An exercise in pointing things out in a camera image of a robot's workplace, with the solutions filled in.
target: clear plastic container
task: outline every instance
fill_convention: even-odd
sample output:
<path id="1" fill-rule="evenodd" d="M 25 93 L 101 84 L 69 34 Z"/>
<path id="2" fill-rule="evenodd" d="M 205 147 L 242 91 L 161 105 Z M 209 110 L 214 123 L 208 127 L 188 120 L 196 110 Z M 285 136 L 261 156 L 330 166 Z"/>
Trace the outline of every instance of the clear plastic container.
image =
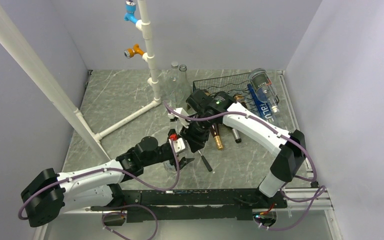
<path id="1" fill-rule="evenodd" d="M 270 81 L 269 76 L 267 76 L 266 70 L 262 68 L 253 70 L 249 73 L 248 80 L 258 100 L 262 103 L 267 103 L 273 114 L 278 114 L 280 112 L 278 107 L 279 97 L 276 93 L 275 86 L 273 86 L 272 81 Z"/>
<path id="2" fill-rule="evenodd" d="M 185 64 L 179 66 L 179 77 L 177 80 L 177 88 L 175 90 L 176 108 L 183 108 L 185 110 L 188 109 L 186 99 L 192 93 L 191 84 L 189 84 L 188 79 L 186 77 L 187 69 L 188 68 Z"/>

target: brass fitting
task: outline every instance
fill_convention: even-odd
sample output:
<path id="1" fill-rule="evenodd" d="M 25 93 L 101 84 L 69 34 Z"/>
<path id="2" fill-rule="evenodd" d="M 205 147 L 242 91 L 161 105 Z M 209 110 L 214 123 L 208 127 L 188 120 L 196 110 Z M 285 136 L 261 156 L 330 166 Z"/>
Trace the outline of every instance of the brass fitting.
<path id="1" fill-rule="evenodd" d="M 141 56 L 144 55 L 144 51 L 139 47 L 139 44 L 135 44 L 133 48 L 128 48 L 124 50 L 124 55 L 126 58 L 130 59 L 133 58 L 134 55 L 139 54 Z"/>
<path id="2" fill-rule="evenodd" d="M 220 138 L 220 136 L 218 136 L 218 135 L 215 136 L 214 140 L 215 140 L 215 145 L 217 146 L 217 149 L 222 150 L 224 148 L 224 146 L 222 144 L 222 139 Z"/>

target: gray wall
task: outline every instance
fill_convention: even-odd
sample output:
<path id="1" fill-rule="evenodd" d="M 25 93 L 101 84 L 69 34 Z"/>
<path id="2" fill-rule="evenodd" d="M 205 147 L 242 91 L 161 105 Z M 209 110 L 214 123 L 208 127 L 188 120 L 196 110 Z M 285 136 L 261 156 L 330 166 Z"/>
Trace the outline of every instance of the gray wall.
<path id="1" fill-rule="evenodd" d="M 48 0 L 0 3 L 76 105 L 87 69 Z M 0 240 L 28 240 L 20 193 L 45 168 L 61 170 L 72 128 L 0 45 Z"/>
<path id="2" fill-rule="evenodd" d="M 146 69 L 124 0 L 51 0 L 89 69 Z M 157 66 L 285 69 L 322 0 L 148 0 Z"/>
<path id="3" fill-rule="evenodd" d="M 286 73 L 344 239 L 384 239 L 384 0 L 323 0 Z"/>

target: blue label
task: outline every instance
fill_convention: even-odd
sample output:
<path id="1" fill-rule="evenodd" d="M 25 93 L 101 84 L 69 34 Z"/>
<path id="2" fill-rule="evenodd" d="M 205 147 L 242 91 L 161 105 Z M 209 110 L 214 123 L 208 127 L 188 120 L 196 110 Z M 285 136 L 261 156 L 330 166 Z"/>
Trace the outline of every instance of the blue label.
<path id="1" fill-rule="evenodd" d="M 272 110 L 270 108 L 270 104 L 267 102 L 262 102 L 257 98 L 256 92 L 254 91 L 251 84 L 248 84 L 249 93 L 251 93 L 252 99 L 255 102 L 255 106 L 257 107 L 259 116 L 266 120 L 269 123 L 273 123 L 275 120 L 273 118 Z"/>

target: white pipe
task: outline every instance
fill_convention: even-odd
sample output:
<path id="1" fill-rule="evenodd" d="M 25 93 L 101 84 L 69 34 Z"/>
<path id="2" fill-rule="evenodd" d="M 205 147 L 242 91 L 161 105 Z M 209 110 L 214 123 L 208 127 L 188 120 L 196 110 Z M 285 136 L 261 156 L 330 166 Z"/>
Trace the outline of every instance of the white pipe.
<path id="1" fill-rule="evenodd" d="M 83 113 L 82 113 L 79 109 L 77 109 L 74 113 L 75 113 L 75 115 L 77 116 L 77 118 L 80 120 L 80 122 L 83 124 L 83 126 L 84 126 L 84 127 L 87 129 L 87 131 L 90 133 L 90 135 L 92 135 L 93 139 L 95 139 L 95 141 L 96 141 L 99 145 L 101 145 L 100 140 L 101 140 L 102 138 L 99 138 L 99 139 L 98 139 L 97 134 L 95 134 L 95 133 L 92 131 L 91 127 L 90 127 L 89 124 L 86 122 L 85 118 L 83 117 Z"/>
<path id="2" fill-rule="evenodd" d="M 147 54 L 147 63 L 150 70 L 151 78 L 152 78 L 152 90 L 154 94 L 154 101 L 161 102 L 160 95 L 160 84 L 158 81 L 157 74 L 157 64 L 155 62 L 155 54 L 154 54 L 154 45 L 153 45 L 153 36 L 151 31 L 151 22 L 148 17 L 148 8 L 147 2 L 145 0 L 138 0 L 137 5 L 139 6 L 139 13 L 141 18 L 141 27 L 143 39 L 145 40 L 146 54 Z"/>
<path id="3" fill-rule="evenodd" d="M 116 124 L 114 124 L 114 125 L 110 126 L 109 128 L 103 130 L 102 132 L 97 133 L 96 134 L 96 139 L 97 140 L 101 140 L 102 138 L 104 138 L 108 134 L 114 132 L 115 130 L 119 129 L 121 126 L 127 124 L 128 122 L 130 122 L 133 119 L 139 117 L 140 115 L 144 114 L 145 112 L 147 112 L 148 110 L 152 109 L 153 107 L 158 106 L 159 104 L 160 104 L 160 102 L 152 101 L 150 104 L 148 104 L 148 105 L 144 106 L 143 108 L 139 109 L 138 111 L 130 114 L 129 116 L 127 116 L 123 120 L 117 122 Z"/>
<path id="4" fill-rule="evenodd" d="M 142 55 L 142 59 L 145 61 L 145 62 L 148 62 L 148 53 L 144 53 L 143 55 Z"/>
<path id="5" fill-rule="evenodd" d="M 135 25 L 136 25 L 136 28 L 137 28 L 137 29 L 139 29 L 140 31 L 142 31 L 142 20 L 140 20 L 140 19 L 137 20 L 137 22 L 136 22 Z"/>
<path id="6" fill-rule="evenodd" d="M 8 17 L 1 5 L 0 44 L 6 51 L 8 51 L 12 58 L 14 58 L 71 126 L 73 126 L 76 132 L 78 132 L 95 154 L 104 161 L 110 160 L 102 146 L 95 141 L 88 129 L 76 116 L 75 111 L 77 110 L 77 107 L 65 94 L 54 76 L 52 76 L 46 68 L 42 60 Z"/>

